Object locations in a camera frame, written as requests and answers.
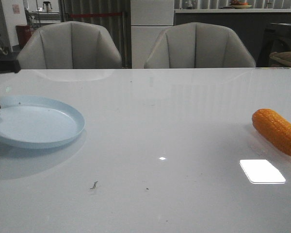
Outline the right grey upholstered chair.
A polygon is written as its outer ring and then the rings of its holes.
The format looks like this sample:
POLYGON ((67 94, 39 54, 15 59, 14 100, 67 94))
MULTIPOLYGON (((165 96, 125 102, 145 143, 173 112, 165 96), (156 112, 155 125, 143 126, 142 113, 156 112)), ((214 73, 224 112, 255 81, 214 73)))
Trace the right grey upholstered chair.
POLYGON ((145 68, 255 67, 256 62, 230 28, 192 22, 164 29, 145 61, 145 68))

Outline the grey upholstered chair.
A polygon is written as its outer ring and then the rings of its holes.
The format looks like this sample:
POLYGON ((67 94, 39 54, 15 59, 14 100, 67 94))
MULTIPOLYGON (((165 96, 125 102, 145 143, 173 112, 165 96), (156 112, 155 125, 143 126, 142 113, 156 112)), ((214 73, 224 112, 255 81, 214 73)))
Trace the grey upholstered chair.
POLYGON ((67 21, 35 30, 17 56, 22 69, 116 69, 121 55, 106 28, 67 21))
POLYGON ((145 68, 255 67, 256 62, 230 28, 192 22, 164 29, 145 61, 145 68))

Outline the fruit bowl on counter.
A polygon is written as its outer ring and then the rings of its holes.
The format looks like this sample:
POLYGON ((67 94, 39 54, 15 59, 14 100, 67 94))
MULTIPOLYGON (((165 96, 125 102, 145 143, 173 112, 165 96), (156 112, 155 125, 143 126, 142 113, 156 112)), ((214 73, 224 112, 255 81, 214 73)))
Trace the fruit bowl on counter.
POLYGON ((248 9, 252 7, 246 0, 231 0, 230 6, 234 9, 248 9))

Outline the left grey upholstered chair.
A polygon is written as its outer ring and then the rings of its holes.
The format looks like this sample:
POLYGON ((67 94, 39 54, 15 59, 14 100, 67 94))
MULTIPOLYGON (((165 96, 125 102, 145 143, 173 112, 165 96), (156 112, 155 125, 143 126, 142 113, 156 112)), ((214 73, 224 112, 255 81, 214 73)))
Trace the left grey upholstered chair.
POLYGON ((22 69, 116 69, 121 55, 106 28, 67 21, 35 30, 17 56, 22 69))

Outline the tan cushion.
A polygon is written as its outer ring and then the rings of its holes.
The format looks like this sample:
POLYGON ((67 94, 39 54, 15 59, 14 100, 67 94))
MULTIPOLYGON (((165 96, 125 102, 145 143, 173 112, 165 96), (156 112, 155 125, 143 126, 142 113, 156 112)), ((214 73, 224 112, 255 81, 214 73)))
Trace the tan cushion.
POLYGON ((273 65, 281 67, 291 67, 291 51, 286 52, 272 52, 269 55, 273 65))

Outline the pink wall notice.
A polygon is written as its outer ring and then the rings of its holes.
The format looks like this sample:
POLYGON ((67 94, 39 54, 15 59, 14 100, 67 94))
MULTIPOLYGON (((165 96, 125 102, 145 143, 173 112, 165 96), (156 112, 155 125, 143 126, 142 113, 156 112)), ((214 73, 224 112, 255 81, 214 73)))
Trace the pink wall notice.
POLYGON ((20 7, 18 4, 13 4, 12 9, 13 9, 13 14, 20 14, 20 7))

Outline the orange plastic corn cob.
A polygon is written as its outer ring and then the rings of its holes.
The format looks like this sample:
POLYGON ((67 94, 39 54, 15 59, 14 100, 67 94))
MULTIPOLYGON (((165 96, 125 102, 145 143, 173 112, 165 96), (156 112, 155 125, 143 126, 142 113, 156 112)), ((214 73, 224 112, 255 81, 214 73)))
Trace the orange plastic corn cob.
POLYGON ((291 123, 272 109, 258 109, 252 115, 254 128, 278 150, 291 156, 291 123))

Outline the grey counter with white top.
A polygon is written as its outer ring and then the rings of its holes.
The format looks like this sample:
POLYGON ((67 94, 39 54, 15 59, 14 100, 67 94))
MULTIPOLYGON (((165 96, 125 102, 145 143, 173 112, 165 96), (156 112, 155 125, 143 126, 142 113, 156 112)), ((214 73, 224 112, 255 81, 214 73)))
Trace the grey counter with white top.
POLYGON ((201 22, 233 29, 257 61, 269 23, 291 23, 291 9, 176 9, 174 25, 201 22))

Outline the white cabinet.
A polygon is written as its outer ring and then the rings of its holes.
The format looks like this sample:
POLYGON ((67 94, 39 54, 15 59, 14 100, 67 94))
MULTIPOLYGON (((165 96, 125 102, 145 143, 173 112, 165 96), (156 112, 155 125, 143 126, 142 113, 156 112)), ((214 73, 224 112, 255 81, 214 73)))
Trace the white cabinet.
POLYGON ((151 48, 159 33, 173 26, 173 0, 132 0, 131 62, 133 69, 144 67, 151 48))

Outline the light blue round plate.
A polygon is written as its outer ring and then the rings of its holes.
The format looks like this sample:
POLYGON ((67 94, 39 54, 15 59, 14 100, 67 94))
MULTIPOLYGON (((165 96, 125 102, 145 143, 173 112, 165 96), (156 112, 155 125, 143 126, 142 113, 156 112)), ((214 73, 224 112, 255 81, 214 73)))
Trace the light blue round plate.
POLYGON ((0 98, 0 142, 26 149, 63 146, 83 131, 83 115, 72 106, 39 96, 0 98))

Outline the red bin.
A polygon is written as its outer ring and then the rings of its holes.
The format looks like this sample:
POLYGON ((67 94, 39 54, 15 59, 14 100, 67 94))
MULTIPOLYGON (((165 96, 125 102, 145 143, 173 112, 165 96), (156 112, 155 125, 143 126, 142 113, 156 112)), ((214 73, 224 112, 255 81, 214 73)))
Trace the red bin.
POLYGON ((30 39, 32 32, 29 25, 16 25, 19 47, 22 49, 30 39))

